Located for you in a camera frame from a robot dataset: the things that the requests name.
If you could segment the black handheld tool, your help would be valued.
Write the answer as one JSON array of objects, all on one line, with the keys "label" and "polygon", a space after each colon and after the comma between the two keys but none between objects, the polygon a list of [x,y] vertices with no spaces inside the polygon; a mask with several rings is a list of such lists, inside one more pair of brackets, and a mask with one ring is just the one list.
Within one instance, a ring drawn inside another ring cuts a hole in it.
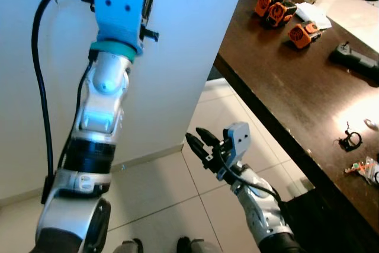
[{"label": "black handheld tool", "polygon": [[379,65],[376,60],[363,55],[350,47],[349,42],[339,44],[330,52],[329,60],[335,64],[341,65],[350,71],[357,72],[369,82],[373,82],[376,87],[379,84]]}]

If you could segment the orange and black battery pack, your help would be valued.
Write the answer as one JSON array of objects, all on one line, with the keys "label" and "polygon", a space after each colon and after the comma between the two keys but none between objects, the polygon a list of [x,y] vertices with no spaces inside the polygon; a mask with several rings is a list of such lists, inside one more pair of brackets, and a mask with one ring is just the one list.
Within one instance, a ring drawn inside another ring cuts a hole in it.
[{"label": "orange and black battery pack", "polygon": [[272,1],[273,0],[257,0],[253,10],[254,14],[257,15],[257,17],[265,17]]},{"label": "orange and black battery pack", "polygon": [[287,23],[289,23],[294,17],[296,10],[296,4],[291,1],[273,4],[268,10],[264,23],[265,25],[273,28],[287,25]]},{"label": "orange and black battery pack", "polygon": [[288,31],[287,36],[294,47],[303,49],[317,41],[322,34],[322,29],[315,22],[308,21],[296,24]]}]

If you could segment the white paper sheet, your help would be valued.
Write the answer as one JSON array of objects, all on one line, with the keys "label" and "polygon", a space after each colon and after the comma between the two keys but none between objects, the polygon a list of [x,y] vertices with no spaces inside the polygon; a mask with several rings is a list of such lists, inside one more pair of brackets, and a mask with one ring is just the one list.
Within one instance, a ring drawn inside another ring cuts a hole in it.
[{"label": "white paper sheet", "polygon": [[332,23],[327,17],[326,12],[311,3],[297,3],[296,15],[298,15],[303,22],[314,22],[319,29],[328,29],[332,27]]}]

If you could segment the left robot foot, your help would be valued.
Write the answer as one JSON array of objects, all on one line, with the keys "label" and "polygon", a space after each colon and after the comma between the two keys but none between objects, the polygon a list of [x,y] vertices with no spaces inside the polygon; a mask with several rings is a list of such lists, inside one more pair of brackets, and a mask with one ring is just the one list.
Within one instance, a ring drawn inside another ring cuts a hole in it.
[{"label": "left robot foot", "polygon": [[122,241],[112,253],[144,253],[144,246],[141,240],[133,238]]}]

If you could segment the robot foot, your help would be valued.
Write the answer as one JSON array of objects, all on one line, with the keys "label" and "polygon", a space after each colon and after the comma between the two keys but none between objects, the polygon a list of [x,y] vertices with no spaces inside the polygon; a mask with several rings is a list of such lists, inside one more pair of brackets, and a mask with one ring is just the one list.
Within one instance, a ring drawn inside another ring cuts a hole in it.
[{"label": "robot foot", "polygon": [[183,236],[176,243],[176,253],[222,253],[219,246],[203,239]]},{"label": "robot foot", "polygon": [[133,238],[122,241],[112,253],[144,253],[144,246],[141,240]]}]

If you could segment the clear bag of small parts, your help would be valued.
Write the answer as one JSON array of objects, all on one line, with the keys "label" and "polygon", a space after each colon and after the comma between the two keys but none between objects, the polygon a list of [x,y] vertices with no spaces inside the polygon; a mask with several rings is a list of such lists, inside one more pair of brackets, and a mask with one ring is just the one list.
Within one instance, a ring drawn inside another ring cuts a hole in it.
[{"label": "clear bag of small parts", "polygon": [[379,185],[379,163],[366,156],[365,160],[353,163],[347,169],[344,169],[346,174],[360,175],[369,185]]}]

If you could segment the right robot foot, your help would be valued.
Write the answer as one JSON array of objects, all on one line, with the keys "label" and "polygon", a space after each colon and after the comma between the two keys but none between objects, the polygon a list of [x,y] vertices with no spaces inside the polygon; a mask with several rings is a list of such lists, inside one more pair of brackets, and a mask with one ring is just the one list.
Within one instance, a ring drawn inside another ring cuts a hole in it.
[{"label": "right robot foot", "polygon": [[183,236],[176,243],[176,253],[222,253],[219,246],[203,239]]}]

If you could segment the dark brown wooden table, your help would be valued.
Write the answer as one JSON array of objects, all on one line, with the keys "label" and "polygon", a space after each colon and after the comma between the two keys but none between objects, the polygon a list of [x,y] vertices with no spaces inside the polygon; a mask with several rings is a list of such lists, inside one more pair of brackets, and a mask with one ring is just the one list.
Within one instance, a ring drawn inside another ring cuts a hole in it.
[{"label": "dark brown wooden table", "polygon": [[[377,253],[368,239],[378,231],[378,190],[344,169],[379,154],[379,133],[364,123],[378,120],[379,88],[329,55],[346,41],[374,60],[378,54],[336,23],[295,48],[287,31],[298,18],[267,28],[253,13],[256,2],[238,0],[214,65],[327,205],[323,214],[293,209],[296,237],[309,252]],[[346,122],[363,139],[349,152],[338,143]]]}]

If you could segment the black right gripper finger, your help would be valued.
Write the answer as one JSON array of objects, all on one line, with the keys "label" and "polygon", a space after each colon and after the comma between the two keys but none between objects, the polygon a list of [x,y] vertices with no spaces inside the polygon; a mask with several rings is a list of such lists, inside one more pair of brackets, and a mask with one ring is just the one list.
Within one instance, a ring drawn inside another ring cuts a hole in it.
[{"label": "black right gripper finger", "polygon": [[206,158],[208,158],[208,152],[205,150],[205,145],[203,144],[203,142],[201,142],[200,139],[198,139],[198,137],[193,136],[193,134],[189,132],[186,133],[186,141],[187,145],[189,146],[189,149],[192,150],[195,156],[198,156],[198,158],[200,158],[201,163],[203,165],[206,165]]},{"label": "black right gripper finger", "polygon": [[206,145],[216,148],[220,145],[220,140],[208,129],[202,127],[197,128],[197,134]]}]

